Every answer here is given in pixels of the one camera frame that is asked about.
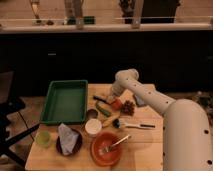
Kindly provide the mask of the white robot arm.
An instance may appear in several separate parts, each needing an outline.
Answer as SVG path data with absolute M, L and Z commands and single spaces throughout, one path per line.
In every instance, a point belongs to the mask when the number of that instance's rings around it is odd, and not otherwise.
M 213 143 L 205 110 L 189 99 L 175 100 L 138 81 L 136 69 L 118 71 L 110 93 L 129 90 L 163 117 L 163 171 L 213 171 Z

